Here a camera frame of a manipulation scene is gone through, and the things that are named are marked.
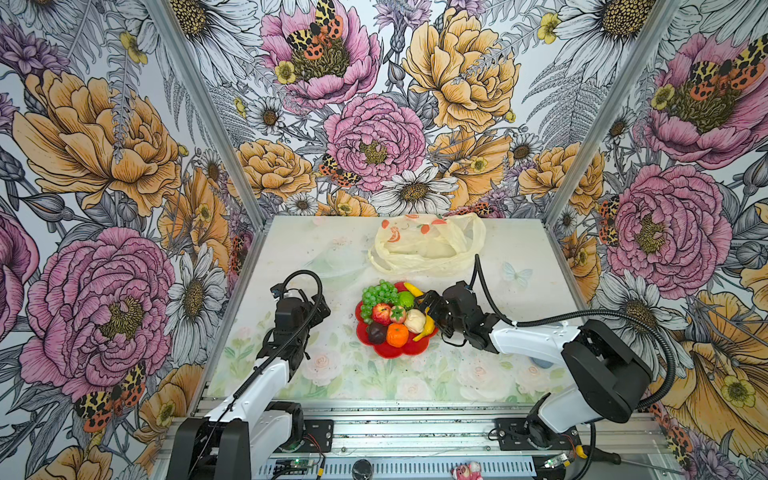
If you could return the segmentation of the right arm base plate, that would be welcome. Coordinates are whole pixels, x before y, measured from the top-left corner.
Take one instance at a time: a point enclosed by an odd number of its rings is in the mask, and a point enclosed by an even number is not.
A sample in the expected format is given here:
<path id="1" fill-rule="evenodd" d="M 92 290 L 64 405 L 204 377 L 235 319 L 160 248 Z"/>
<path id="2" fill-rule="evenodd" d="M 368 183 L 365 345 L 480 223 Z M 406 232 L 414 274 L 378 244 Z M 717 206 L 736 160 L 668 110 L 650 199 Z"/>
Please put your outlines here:
<path id="1" fill-rule="evenodd" d="M 575 428 L 557 433 L 538 420 L 522 417 L 497 418 L 487 439 L 497 442 L 501 451 L 572 450 L 580 441 Z"/>

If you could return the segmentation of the small pink white toy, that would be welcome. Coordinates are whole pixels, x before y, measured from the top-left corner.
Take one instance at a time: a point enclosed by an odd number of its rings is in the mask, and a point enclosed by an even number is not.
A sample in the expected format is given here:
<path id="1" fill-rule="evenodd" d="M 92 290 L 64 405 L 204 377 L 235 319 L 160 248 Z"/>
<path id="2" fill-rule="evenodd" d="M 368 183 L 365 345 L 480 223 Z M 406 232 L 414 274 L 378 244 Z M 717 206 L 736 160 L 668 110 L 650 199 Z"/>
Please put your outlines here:
<path id="1" fill-rule="evenodd" d="M 453 480 L 483 480 L 481 465 L 475 461 L 457 465 L 451 476 Z"/>

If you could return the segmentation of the green circuit board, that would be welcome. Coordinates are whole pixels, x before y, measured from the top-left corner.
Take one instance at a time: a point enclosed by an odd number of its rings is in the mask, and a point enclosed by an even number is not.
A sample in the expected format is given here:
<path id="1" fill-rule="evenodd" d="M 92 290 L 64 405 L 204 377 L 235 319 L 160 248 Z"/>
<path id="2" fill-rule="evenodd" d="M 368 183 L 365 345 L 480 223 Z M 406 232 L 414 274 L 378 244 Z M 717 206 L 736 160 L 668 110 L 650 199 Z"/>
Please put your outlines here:
<path id="1" fill-rule="evenodd" d="M 310 461 L 309 459 L 303 458 L 279 460 L 275 463 L 272 475 L 305 475 L 311 472 L 317 465 L 317 461 Z"/>

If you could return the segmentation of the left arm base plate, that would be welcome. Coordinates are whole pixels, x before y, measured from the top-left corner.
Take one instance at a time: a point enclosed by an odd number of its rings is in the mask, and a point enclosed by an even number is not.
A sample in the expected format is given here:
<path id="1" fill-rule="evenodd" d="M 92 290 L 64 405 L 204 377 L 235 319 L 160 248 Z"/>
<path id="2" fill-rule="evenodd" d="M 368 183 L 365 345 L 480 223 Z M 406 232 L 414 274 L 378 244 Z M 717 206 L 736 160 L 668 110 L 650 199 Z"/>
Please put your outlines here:
<path id="1" fill-rule="evenodd" d="M 294 449 L 297 453 L 330 453 L 335 422 L 329 419 L 305 419 L 303 437 Z"/>

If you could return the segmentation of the red fake fruit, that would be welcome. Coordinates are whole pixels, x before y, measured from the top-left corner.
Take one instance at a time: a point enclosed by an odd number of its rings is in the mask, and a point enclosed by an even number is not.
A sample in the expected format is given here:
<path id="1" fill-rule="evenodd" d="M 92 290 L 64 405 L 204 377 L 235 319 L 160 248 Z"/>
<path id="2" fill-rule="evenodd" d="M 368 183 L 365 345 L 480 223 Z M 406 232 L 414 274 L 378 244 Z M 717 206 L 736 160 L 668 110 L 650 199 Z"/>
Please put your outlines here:
<path id="1" fill-rule="evenodd" d="M 387 303 L 378 303 L 372 308 L 371 318 L 374 322 L 388 326 L 391 320 L 391 306 Z"/>

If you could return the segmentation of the translucent cream plastic bag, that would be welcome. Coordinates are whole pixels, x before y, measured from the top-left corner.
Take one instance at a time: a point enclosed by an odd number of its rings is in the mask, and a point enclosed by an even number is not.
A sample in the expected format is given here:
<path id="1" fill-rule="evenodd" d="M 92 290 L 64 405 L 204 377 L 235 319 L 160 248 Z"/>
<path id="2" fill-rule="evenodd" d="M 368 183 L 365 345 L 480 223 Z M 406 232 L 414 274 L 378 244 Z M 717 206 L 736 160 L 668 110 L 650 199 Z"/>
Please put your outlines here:
<path id="1" fill-rule="evenodd" d="M 377 229 L 368 258 L 385 275 L 451 276 L 473 264 L 486 234 L 483 220 L 474 213 L 386 218 Z"/>

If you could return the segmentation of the green fake lime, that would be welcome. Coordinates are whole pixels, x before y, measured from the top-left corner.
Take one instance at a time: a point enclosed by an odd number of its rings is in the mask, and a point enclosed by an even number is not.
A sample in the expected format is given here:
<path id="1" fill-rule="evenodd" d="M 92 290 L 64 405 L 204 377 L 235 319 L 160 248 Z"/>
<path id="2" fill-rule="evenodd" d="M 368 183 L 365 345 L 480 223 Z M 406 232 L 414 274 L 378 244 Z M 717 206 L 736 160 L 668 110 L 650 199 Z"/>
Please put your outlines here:
<path id="1" fill-rule="evenodd" d="M 411 310 L 415 304 L 415 296 L 409 291 L 402 291 L 398 293 L 397 305 L 401 306 L 406 311 Z"/>

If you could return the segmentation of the brown fake fruit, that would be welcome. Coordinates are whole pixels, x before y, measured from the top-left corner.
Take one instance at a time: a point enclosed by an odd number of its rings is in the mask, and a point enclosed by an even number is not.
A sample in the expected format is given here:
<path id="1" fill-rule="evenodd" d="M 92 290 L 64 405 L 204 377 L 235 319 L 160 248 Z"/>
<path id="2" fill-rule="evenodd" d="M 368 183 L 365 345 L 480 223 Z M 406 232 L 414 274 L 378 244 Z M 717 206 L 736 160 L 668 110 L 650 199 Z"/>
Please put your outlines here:
<path id="1" fill-rule="evenodd" d="M 381 345 L 386 342 L 388 326 L 378 322 L 372 322 L 366 327 L 367 341 L 371 345 Z"/>

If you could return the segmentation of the orange fake fruit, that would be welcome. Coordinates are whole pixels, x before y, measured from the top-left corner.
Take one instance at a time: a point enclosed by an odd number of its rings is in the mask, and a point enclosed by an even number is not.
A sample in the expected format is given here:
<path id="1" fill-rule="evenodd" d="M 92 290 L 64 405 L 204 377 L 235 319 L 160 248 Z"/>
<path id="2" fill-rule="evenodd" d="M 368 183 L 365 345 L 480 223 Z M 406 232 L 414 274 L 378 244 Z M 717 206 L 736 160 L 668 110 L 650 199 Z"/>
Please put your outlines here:
<path id="1" fill-rule="evenodd" d="M 410 332 L 403 324 L 390 323 L 386 343 L 393 348 L 401 348 L 408 342 L 409 335 Z"/>

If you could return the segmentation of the green fake grapes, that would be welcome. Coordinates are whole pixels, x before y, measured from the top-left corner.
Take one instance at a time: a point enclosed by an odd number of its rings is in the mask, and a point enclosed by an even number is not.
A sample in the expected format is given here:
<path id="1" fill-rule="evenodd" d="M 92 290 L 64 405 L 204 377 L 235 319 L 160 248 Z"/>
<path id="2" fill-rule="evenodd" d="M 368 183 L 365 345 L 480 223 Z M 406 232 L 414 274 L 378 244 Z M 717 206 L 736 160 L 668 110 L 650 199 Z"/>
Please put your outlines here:
<path id="1" fill-rule="evenodd" d="M 397 300 L 397 288 L 392 283 L 381 280 L 378 284 L 363 289 L 360 315 L 364 320 L 372 320 L 373 308 L 376 305 L 394 305 Z"/>

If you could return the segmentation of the beige fake garlic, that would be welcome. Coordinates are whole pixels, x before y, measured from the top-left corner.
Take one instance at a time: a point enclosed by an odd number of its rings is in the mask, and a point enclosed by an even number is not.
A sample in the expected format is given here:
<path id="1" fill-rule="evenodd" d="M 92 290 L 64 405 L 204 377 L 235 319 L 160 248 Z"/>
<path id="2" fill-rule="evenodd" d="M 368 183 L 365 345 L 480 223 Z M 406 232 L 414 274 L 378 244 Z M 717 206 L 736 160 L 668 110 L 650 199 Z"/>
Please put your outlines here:
<path id="1" fill-rule="evenodd" d="M 426 315 L 418 309 L 408 310 L 403 325 L 410 333 L 420 335 L 426 326 Z"/>

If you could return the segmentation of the yellow fake banana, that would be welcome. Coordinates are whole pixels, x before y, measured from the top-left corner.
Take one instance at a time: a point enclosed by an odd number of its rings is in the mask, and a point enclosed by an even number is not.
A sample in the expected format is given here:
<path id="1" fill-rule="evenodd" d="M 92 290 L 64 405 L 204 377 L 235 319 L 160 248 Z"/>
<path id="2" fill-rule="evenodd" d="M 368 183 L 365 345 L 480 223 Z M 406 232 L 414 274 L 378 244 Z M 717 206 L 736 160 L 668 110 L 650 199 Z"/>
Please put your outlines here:
<path id="1" fill-rule="evenodd" d="M 436 329 L 436 324 L 434 320 L 429 316 L 427 307 L 421 307 L 421 306 L 418 306 L 417 304 L 414 304 L 414 307 L 412 309 L 418 309 L 419 311 L 421 311 L 426 315 L 426 326 L 424 331 L 420 335 L 415 335 L 415 337 L 413 338 L 414 342 L 419 342 L 423 338 L 430 337 L 434 333 Z"/>

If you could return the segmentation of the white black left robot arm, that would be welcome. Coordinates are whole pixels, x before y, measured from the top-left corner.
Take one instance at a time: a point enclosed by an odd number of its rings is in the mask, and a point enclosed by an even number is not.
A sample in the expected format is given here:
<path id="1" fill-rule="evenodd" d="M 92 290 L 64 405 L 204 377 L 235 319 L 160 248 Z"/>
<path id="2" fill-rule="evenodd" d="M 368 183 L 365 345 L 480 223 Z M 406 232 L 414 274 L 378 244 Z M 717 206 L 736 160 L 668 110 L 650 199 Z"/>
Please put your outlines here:
<path id="1" fill-rule="evenodd" d="M 321 294 L 277 301 L 252 373 L 209 413 L 178 428 L 168 479 L 252 479 L 278 447 L 303 436 L 300 404 L 275 397 L 305 359 L 310 329 L 330 313 Z"/>

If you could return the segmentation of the red flower-shaped plate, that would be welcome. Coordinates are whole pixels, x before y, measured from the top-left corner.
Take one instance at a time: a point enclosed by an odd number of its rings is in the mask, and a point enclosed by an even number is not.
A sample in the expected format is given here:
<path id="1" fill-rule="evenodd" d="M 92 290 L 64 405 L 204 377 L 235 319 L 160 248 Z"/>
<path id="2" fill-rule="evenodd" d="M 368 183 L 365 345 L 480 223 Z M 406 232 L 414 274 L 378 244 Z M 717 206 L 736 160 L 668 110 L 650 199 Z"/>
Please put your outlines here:
<path id="1" fill-rule="evenodd" d="M 360 342 L 386 359 L 425 352 L 438 332 L 437 323 L 417 308 L 424 292 L 408 282 L 381 280 L 363 288 L 355 308 Z"/>

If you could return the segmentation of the red fake strawberry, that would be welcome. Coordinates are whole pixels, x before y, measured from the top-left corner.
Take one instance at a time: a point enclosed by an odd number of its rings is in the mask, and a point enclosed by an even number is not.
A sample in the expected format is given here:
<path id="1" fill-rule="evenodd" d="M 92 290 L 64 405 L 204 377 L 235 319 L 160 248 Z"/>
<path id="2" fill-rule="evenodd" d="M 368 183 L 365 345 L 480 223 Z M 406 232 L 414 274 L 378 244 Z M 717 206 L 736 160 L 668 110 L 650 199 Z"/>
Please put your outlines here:
<path id="1" fill-rule="evenodd" d="M 407 317 L 407 310 L 400 305 L 393 305 L 390 309 L 389 320 L 393 323 L 403 324 Z"/>

